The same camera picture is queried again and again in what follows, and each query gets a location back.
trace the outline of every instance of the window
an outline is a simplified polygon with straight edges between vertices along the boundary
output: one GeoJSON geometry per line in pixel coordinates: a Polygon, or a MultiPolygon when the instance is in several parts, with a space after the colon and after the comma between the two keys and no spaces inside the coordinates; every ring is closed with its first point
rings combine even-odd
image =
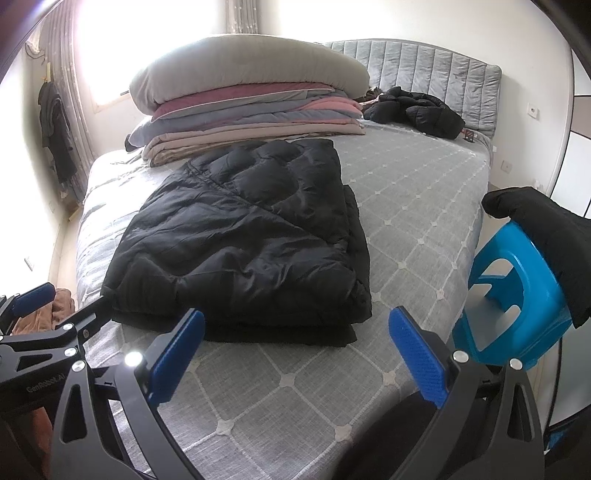
{"type": "Polygon", "coordinates": [[[160,55],[221,32],[222,9],[220,0],[82,0],[77,59],[94,103],[120,97],[160,55]]]}

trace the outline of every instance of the mattress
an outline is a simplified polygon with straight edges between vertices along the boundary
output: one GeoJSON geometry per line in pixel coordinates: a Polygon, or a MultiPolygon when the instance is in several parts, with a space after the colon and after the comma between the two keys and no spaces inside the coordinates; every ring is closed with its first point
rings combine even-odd
{"type": "MultiPolygon", "coordinates": [[[[366,122],[331,137],[355,192],[371,256],[374,315],[346,348],[203,342],[159,412],[206,479],[325,479],[349,442],[415,390],[387,331],[404,305],[447,339],[467,295],[482,222],[489,144],[428,137],[366,122]]],[[[177,168],[149,168],[123,151],[99,158],[77,245],[80,306],[99,297],[115,248],[151,192],[177,168]]],[[[88,341],[93,367],[118,363],[155,337],[109,322],[88,341]]],[[[115,420],[136,468],[149,472],[119,405],[115,420]]]]}

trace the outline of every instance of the upholstered headboard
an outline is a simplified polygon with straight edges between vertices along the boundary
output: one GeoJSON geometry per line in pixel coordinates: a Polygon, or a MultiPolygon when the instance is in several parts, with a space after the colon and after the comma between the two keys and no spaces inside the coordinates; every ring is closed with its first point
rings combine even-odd
{"type": "Polygon", "coordinates": [[[468,128],[492,137],[501,86],[501,68],[445,48],[387,38],[325,43],[361,62],[370,86],[434,95],[462,116],[468,128]]]}

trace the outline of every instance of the electrical outlet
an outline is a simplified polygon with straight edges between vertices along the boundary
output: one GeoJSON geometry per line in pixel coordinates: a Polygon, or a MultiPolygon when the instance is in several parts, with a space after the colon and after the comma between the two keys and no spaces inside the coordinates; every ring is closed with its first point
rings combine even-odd
{"type": "Polygon", "coordinates": [[[33,271],[33,268],[35,268],[35,264],[33,263],[33,260],[31,260],[31,257],[25,257],[25,263],[29,267],[29,270],[33,271]]]}
{"type": "Polygon", "coordinates": [[[511,169],[513,168],[513,164],[507,162],[506,160],[503,160],[503,163],[501,164],[501,170],[504,171],[505,173],[511,173],[511,169]]]}
{"type": "Polygon", "coordinates": [[[527,104],[527,114],[532,118],[538,118],[538,108],[531,103],[527,104]]]}

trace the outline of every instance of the black puffer jacket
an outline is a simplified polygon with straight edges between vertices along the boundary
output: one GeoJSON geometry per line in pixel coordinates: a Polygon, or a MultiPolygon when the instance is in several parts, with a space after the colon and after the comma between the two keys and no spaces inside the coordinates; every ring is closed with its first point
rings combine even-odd
{"type": "Polygon", "coordinates": [[[129,224],[102,293],[119,321],[157,330],[196,307],[211,340],[355,341],[350,324],[371,316],[369,252],[332,141],[248,141],[190,160],[129,224]]]}
{"type": "Polygon", "coordinates": [[[456,138],[465,121],[443,101],[426,93],[405,92],[390,88],[363,113],[363,118],[379,124],[397,122],[415,127],[434,137],[456,138]]]}

